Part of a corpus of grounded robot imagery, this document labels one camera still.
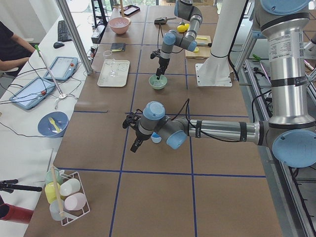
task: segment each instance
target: cutting board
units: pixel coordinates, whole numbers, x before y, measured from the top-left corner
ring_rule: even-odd
[[[212,43],[211,36],[197,36],[197,38],[198,37],[203,37],[207,39],[196,39],[197,43]],[[198,48],[199,48],[198,53],[193,53],[186,50],[186,58],[208,58],[209,55],[211,54],[210,47],[198,46]]]

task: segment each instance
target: person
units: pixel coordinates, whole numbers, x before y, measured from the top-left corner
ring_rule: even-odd
[[[0,70],[7,71],[18,67],[14,72],[6,73],[17,76],[35,49],[24,39],[13,33],[0,21]]]

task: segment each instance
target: blue bowl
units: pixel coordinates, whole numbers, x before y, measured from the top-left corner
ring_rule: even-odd
[[[48,118],[53,118],[55,124],[59,127],[60,132],[57,132],[54,125],[49,122]],[[50,138],[62,137],[65,134],[66,128],[68,126],[68,117],[65,113],[55,111],[45,115],[38,124],[38,131],[41,135]]]

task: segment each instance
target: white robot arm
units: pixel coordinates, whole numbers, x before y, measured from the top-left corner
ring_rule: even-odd
[[[187,136],[211,137],[229,142],[250,141],[271,149],[274,156],[291,167],[316,162],[315,119],[307,110],[307,78],[304,68],[302,29],[309,20],[308,0],[261,0],[256,4],[254,27],[269,42],[273,116],[255,123],[208,120],[171,120],[164,106],[150,102],[138,116],[131,113],[123,127],[136,130],[132,151],[156,132],[177,149]]]

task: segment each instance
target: keyboard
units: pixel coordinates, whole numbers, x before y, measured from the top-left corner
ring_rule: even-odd
[[[61,20],[58,22],[58,40],[61,42],[71,41],[71,35],[68,31],[66,22],[64,20]]]

